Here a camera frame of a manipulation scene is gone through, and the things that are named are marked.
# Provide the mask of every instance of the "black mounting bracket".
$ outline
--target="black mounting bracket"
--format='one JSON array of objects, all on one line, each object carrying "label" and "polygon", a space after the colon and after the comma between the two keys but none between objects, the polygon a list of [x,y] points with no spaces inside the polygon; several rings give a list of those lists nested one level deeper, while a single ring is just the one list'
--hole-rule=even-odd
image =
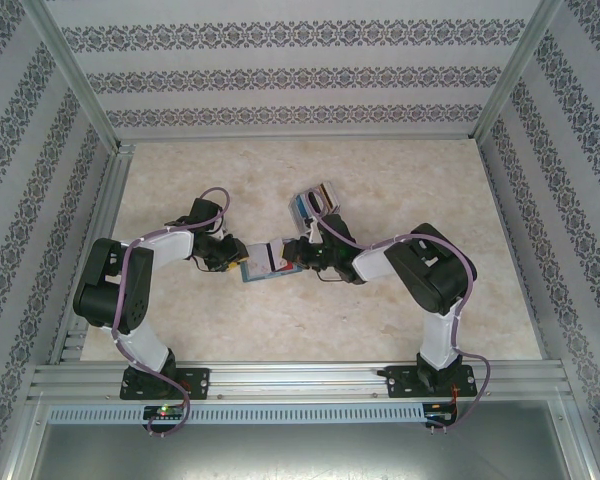
[{"label": "black mounting bracket", "polygon": [[[189,394],[191,400],[206,400],[209,392],[209,378],[211,371],[208,368],[178,368],[174,380],[179,383]],[[160,387],[153,380],[150,384],[143,382],[144,372],[133,367],[128,367],[122,377],[120,398],[122,400],[180,400],[182,393],[161,380]]]},{"label": "black mounting bracket", "polygon": [[390,365],[377,373],[387,379],[389,398],[451,397],[454,386],[458,397],[475,397],[478,394],[470,365],[459,365],[453,375],[436,385],[433,391],[423,383],[419,369],[417,365]]}]

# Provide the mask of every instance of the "floor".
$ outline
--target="floor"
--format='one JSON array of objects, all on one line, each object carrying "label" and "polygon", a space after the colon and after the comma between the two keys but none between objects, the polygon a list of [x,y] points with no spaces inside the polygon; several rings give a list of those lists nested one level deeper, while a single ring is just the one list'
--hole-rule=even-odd
[{"label": "floor", "polygon": [[[230,191],[229,230],[245,244],[296,237],[289,199],[323,180],[332,181],[359,242],[426,221],[473,260],[478,281],[462,316],[464,350],[540,358],[473,140],[140,144],[114,238],[187,214],[215,185]],[[423,333],[422,310],[397,276],[361,286],[321,283],[313,272],[243,283],[239,270],[203,273],[186,261],[154,273],[147,318],[179,360],[411,360]],[[91,328],[82,359],[121,357]]]}]

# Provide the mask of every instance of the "purple cable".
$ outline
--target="purple cable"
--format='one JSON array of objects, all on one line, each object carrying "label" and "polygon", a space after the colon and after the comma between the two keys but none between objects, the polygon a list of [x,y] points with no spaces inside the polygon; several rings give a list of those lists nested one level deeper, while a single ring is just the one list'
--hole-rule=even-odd
[{"label": "purple cable", "polygon": [[464,254],[460,250],[458,250],[457,247],[455,247],[451,243],[449,243],[445,240],[442,240],[441,238],[422,234],[422,233],[407,233],[407,234],[399,235],[397,237],[390,238],[388,240],[384,240],[382,242],[374,243],[373,245],[368,245],[368,246],[360,245],[358,243],[352,242],[348,238],[345,238],[344,236],[342,236],[341,234],[336,232],[329,225],[327,225],[327,222],[325,222],[322,219],[322,216],[323,216],[322,210],[320,212],[316,212],[313,208],[313,205],[311,205],[311,202],[309,201],[309,198],[308,198],[309,193],[313,193],[314,195],[319,196],[320,200],[322,201],[322,205],[327,205],[327,202],[326,202],[326,199],[324,198],[324,196],[322,195],[322,192],[320,192],[319,190],[317,190],[315,188],[306,192],[303,195],[303,200],[305,202],[305,205],[307,205],[307,207],[309,208],[309,211],[311,212],[311,214],[314,217],[316,217],[318,222],[320,222],[320,225],[322,225],[322,227],[325,230],[327,230],[333,236],[335,236],[336,238],[338,238],[339,240],[341,240],[342,242],[346,243],[347,245],[349,245],[353,248],[358,248],[360,250],[373,250],[376,248],[384,247],[386,245],[390,245],[392,243],[403,242],[405,240],[414,240],[414,239],[415,240],[427,240],[427,241],[430,241],[433,243],[437,243],[438,245],[445,247],[447,250],[450,250],[456,257],[458,257],[458,260],[460,260],[460,263],[462,263],[462,266],[464,267],[465,271],[467,272],[467,292],[465,293],[464,297],[460,301],[460,304],[458,305],[458,308],[456,308],[456,311],[453,315],[453,324],[451,326],[451,346],[453,347],[455,352],[458,353],[459,355],[463,355],[468,358],[475,358],[477,360],[481,360],[485,365],[486,372],[485,372],[484,382],[482,384],[482,387],[478,391],[478,394],[476,395],[476,398],[474,399],[474,401],[471,403],[471,406],[467,409],[465,414],[462,417],[460,417],[460,419],[458,419],[453,425],[450,425],[449,427],[447,427],[446,430],[452,430],[452,429],[456,428],[467,417],[469,417],[471,415],[473,410],[478,405],[478,402],[484,395],[484,392],[487,390],[487,385],[489,384],[489,380],[491,379],[491,364],[489,363],[489,360],[487,360],[486,357],[479,355],[477,353],[468,353],[468,352],[465,352],[463,350],[460,350],[460,348],[458,348],[458,338],[457,337],[458,337],[458,324],[460,322],[460,312],[462,312],[462,309],[469,301],[469,297],[471,296],[471,292],[473,291],[473,272],[471,271],[471,267],[469,266],[469,262],[467,261],[467,258],[464,256]]},{"label": "purple cable", "polygon": [[[215,191],[224,193],[224,195],[227,199],[227,203],[225,204],[224,208],[215,217],[213,217],[210,220],[206,220],[204,222],[194,223],[192,225],[182,225],[179,227],[166,227],[166,228],[162,228],[160,230],[155,230],[153,232],[147,233],[146,235],[143,235],[141,238],[137,238],[136,240],[134,240],[133,242],[131,242],[129,244],[129,246],[127,247],[127,250],[124,252],[124,257],[122,259],[122,271],[120,273],[120,290],[118,292],[118,303],[116,304],[116,313],[113,318],[113,326],[111,327],[111,336],[113,337],[113,343],[116,345],[116,347],[118,348],[118,351],[122,354],[122,356],[124,356],[127,360],[129,360],[129,362],[135,368],[142,370],[143,372],[149,373],[149,374],[153,375],[154,377],[162,380],[163,382],[168,383],[169,385],[175,387],[176,389],[178,389],[180,391],[180,393],[182,393],[182,396],[184,397],[182,403],[185,405],[185,414],[182,416],[180,423],[176,424],[170,430],[160,433],[159,435],[161,438],[164,438],[167,435],[171,435],[171,434],[177,432],[184,426],[187,419],[189,418],[189,412],[191,411],[191,399],[189,398],[189,393],[178,382],[175,382],[174,380],[171,380],[169,377],[162,375],[160,372],[156,372],[155,370],[152,370],[151,368],[147,367],[146,365],[138,362],[135,358],[133,358],[133,355],[131,355],[129,352],[127,352],[124,349],[124,346],[118,340],[118,338],[120,336],[118,327],[120,326],[120,318],[122,317],[122,307],[124,305],[124,291],[127,286],[127,273],[129,270],[129,258],[131,257],[132,250],[145,240],[149,240],[151,238],[157,237],[159,235],[164,235],[165,233],[169,233],[169,232],[181,232],[183,230],[189,230],[191,228],[199,228],[199,227],[211,225],[212,223],[215,223],[216,220],[223,217],[225,215],[225,213],[227,213],[227,210],[229,210],[229,205],[231,204],[231,197],[229,196],[229,192],[227,192],[222,187],[212,187],[208,190],[205,190],[202,193],[202,195],[200,195],[200,198],[204,198],[209,193],[215,192]],[[149,431],[149,435],[153,435],[153,434],[157,433],[157,432],[154,432],[153,430],[151,430],[151,425],[153,424],[153,421],[156,418],[157,417],[152,417],[147,424],[147,430]]]}]

